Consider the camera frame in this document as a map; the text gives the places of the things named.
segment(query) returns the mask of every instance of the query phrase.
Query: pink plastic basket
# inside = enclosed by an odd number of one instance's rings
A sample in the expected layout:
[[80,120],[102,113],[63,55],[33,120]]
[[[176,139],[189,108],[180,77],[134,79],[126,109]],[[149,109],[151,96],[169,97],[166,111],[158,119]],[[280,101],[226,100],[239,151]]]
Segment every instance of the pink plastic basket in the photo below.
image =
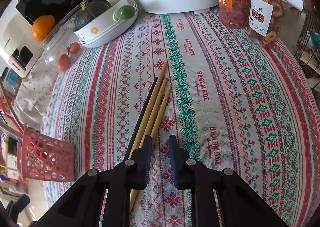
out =
[[18,147],[21,178],[73,182],[74,144],[57,140],[25,127]]

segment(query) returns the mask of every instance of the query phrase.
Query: metal screw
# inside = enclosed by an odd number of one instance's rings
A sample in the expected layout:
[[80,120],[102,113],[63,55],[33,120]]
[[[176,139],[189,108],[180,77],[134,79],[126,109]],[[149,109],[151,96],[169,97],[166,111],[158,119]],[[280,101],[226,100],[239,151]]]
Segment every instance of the metal screw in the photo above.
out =
[[233,175],[233,170],[231,168],[226,168],[225,170],[223,170],[224,174],[226,175]]
[[128,160],[125,161],[125,164],[126,164],[127,166],[134,165],[134,160],[128,159]]
[[94,176],[94,175],[97,174],[97,172],[98,172],[98,171],[95,170],[95,169],[90,169],[89,172],[88,172],[88,175],[89,175],[89,176]]
[[188,164],[188,165],[195,165],[195,164],[196,164],[196,161],[193,160],[193,159],[188,159],[188,160],[187,160],[187,164]]

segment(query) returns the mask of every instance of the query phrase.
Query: orange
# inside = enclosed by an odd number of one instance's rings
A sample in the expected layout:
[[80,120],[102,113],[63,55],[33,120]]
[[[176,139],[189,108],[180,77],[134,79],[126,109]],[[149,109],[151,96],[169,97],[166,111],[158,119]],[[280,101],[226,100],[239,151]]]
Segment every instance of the orange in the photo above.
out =
[[32,26],[32,36],[36,41],[43,41],[43,39],[54,28],[56,20],[52,15],[42,15],[37,18]]
[[70,67],[70,59],[66,54],[62,54],[57,62],[57,67],[61,72],[65,72]]
[[80,45],[78,42],[73,42],[69,46],[69,52],[70,53],[77,53],[80,50]]

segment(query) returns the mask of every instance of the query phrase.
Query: table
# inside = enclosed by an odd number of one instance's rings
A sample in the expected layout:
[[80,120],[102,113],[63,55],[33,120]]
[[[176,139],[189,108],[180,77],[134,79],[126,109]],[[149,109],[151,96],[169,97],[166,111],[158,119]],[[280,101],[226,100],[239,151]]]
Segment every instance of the table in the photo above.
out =
[[[209,168],[234,169],[289,226],[304,226],[320,202],[313,95],[279,39],[273,50],[262,48],[244,29],[223,26],[218,8],[200,15],[146,13],[58,76],[44,133],[75,143],[76,176],[122,161],[164,62],[172,94],[131,226],[191,225],[191,192],[172,183],[171,134]],[[46,182],[48,204],[70,186]]]

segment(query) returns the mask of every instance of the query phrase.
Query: chopstick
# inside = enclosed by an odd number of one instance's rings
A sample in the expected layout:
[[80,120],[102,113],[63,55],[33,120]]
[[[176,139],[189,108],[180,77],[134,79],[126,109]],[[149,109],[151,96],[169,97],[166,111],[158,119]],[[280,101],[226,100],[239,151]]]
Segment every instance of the chopstick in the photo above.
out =
[[134,128],[134,130],[133,130],[133,133],[132,133],[132,136],[131,136],[129,145],[128,145],[128,147],[127,147],[127,151],[125,152],[123,161],[129,159],[129,155],[130,155],[130,153],[131,153],[134,140],[135,140],[135,138],[136,138],[136,136],[137,136],[138,129],[139,129],[140,125],[141,125],[142,118],[143,118],[143,116],[144,116],[144,114],[145,114],[145,112],[146,112],[148,103],[149,103],[149,101],[150,101],[152,92],[153,92],[153,90],[154,90],[154,88],[155,88],[155,86],[156,86],[157,80],[158,80],[158,77],[155,77],[155,79],[154,79],[154,81],[153,81],[153,83],[152,83],[152,86],[151,86],[151,88],[150,88],[149,94],[148,94],[148,96],[147,96],[147,99],[146,99],[146,101],[144,102],[143,108],[142,108],[141,113],[140,113],[140,115],[139,115],[137,124],[136,124],[136,126],[135,126],[135,128]]
[[[161,120],[162,120],[163,115],[164,115],[164,110],[165,110],[165,107],[167,105],[167,101],[168,101],[168,98],[169,98],[169,95],[170,95],[170,92],[171,92],[171,88],[172,88],[172,85],[169,84],[168,88],[167,88],[167,90],[165,92],[162,104],[160,106],[156,121],[155,121],[155,123],[153,125],[152,131],[151,131],[152,145],[154,145],[154,143],[156,141],[157,132],[159,130],[159,126],[160,126]],[[132,207],[133,207],[134,201],[135,201],[135,199],[136,199],[136,197],[138,195],[138,192],[139,192],[139,190],[131,190],[131,192],[130,192],[130,212],[132,210]]]
[[146,129],[144,131],[142,140],[140,142],[139,148],[141,148],[142,145],[143,145],[144,137],[147,136],[147,135],[150,135],[150,133],[151,133],[152,126],[153,126],[153,123],[155,122],[155,118],[156,118],[156,115],[157,115],[157,112],[158,112],[158,109],[159,109],[159,106],[160,106],[161,98],[162,98],[162,95],[164,93],[166,85],[167,85],[167,79],[164,79],[163,82],[162,82],[161,88],[159,90],[159,94],[157,96],[155,105],[153,106],[153,109],[152,109],[148,124],[146,126]]
[[161,72],[159,74],[159,77],[158,77],[158,80],[156,82],[155,88],[154,88],[154,90],[153,90],[153,92],[151,94],[150,101],[148,103],[146,112],[144,113],[144,116],[142,118],[140,127],[138,129],[138,133],[137,133],[137,136],[136,136],[136,138],[134,140],[134,143],[133,143],[133,146],[132,146],[132,149],[131,149],[129,157],[131,157],[133,150],[137,149],[140,146],[140,142],[142,140],[144,131],[145,131],[147,123],[149,121],[151,111],[152,111],[152,109],[154,107],[154,104],[155,104],[155,101],[156,101],[156,97],[158,96],[160,85],[161,85],[162,79],[164,77],[164,73],[165,73],[165,71],[167,69],[167,66],[168,66],[168,64],[167,64],[167,62],[165,62],[163,67],[162,67],[162,70],[161,70]]

